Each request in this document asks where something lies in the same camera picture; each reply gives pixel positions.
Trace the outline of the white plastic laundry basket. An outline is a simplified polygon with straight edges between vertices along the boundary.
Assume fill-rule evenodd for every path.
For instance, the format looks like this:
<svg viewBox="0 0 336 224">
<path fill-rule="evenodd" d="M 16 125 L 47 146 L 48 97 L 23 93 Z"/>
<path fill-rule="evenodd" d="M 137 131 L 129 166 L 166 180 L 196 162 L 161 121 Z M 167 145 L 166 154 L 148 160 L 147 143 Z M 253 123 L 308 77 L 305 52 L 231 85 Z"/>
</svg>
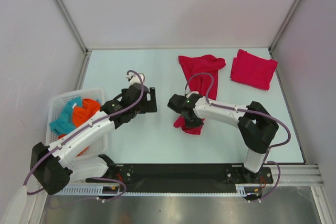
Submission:
<svg viewBox="0 0 336 224">
<path fill-rule="evenodd" d="M 48 111 L 48 121 L 46 130 L 46 145 L 58 140 L 58 138 L 73 130 L 75 127 L 72 123 L 73 108 L 83 106 L 84 99 L 91 99 L 99 104 L 106 102 L 104 91 L 99 88 L 81 89 L 66 92 L 54 97 L 50 101 Z M 75 160 L 92 158 L 104 154 L 108 147 L 107 135 L 95 140 L 87 149 L 75 157 Z"/>
</svg>

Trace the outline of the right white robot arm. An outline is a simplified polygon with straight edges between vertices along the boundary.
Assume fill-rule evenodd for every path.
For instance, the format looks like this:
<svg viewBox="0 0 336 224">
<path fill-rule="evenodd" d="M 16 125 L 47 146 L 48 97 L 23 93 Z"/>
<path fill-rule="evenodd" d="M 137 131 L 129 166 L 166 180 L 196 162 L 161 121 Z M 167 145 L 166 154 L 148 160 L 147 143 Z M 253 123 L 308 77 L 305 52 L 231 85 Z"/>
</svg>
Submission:
<svg viewBox="0 0 336 224">
<path fill-rule="evenodd" d="M 191 93 L 174 94 L 167 104 L 179 114 L 187 128 L 195 129 L 203 125 L 203 121 L 214 120 L 239 129 L 248 148 L 243 163 L 242 176 L 249 183 L 261 177 L 261 167 L 273 141 L 279 125 L 267 110 L 258 102 L 247 106 L 219 103 L 209 98 Z"/>
</svg>

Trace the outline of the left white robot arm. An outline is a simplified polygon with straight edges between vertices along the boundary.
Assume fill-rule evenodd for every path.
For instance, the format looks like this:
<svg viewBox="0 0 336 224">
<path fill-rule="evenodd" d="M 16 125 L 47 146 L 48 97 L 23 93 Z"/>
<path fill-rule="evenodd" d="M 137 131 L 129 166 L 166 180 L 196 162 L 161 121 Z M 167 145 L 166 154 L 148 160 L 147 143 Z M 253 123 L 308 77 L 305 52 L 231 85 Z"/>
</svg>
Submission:
<svg viewBox="0 0 336 224">
<path fill-rule="evenodd" d="M 114 99 L 106 101 L 82 126 L 49 144 L 36 144 L 32 149 L 30 174 L 50 195 L 70 182 L 115 178 L 114 162 L 106 154 L 78 157 L 78 154 L 107 133 L 130 122 L 138 114 L 155 113 L 156 89 L 133 83 Z"/>
</svg>

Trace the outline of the folded magenta t shirt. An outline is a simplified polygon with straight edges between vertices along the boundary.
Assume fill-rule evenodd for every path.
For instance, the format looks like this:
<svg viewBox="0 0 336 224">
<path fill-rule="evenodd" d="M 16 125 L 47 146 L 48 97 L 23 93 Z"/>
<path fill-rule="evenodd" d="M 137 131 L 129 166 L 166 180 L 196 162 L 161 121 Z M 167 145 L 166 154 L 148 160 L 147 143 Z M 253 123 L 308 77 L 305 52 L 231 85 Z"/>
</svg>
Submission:
<svg viewBox="0 0 336 224">
<path fill-rule="evenodd" d="M 240 49 L 233 59 L 231 81 L 261 90 L 269 90 L 278 62 L 263 59 Z"/>
</svg>

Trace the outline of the magenta t shirt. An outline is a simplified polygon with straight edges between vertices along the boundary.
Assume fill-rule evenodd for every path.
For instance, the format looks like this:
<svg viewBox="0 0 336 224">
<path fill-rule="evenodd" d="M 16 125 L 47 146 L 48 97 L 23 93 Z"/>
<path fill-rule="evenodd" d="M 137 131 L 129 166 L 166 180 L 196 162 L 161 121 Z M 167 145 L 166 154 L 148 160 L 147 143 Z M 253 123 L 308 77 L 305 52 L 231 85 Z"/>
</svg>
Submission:
<svg viewBox="0 0 336 224">
<path fill-rule="evenodd" d="M 261 90 L 269 90 L 278 62 L 263 59 L 240 49 L 233 59 L 231 81 Z"/>
<path fill-rule="evenodd" d="M 187 81 L 193 75 L 201 72 L 207 72 L 213 76 L 214 84 L 209 91 L 208 98 L 216 100 L 218 93 L 218 72 L 226 66 L 225 59 L 216 58 L 213 55 L 204 55 L 194 58 L 179 56 L 178 60 Z M 194 77 L 188 83 L 188 86 L 191 91 L 197 91 L 199 94 L 205 95 L 211 85 L 211 80 L 210 76 L 201 74 Z"/>
</svg>

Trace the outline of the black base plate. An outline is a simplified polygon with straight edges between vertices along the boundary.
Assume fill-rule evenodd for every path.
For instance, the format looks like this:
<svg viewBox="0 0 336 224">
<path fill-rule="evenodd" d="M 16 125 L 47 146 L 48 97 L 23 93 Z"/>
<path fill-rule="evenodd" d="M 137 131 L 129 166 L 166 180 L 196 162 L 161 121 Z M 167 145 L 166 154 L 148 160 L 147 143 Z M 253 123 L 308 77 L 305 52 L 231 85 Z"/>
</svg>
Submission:
<svg viewBox="0 0 336 224">
<path fill-rule="evenodd" d="M 124 184 L 158 182 L 225 182 L 231 184 L 273 183 L 271 169 L 262 167 L 257 175 L 243 170 L 242 164 L 117 164 L 104 178 L 121 178 Z"/>
</svg>

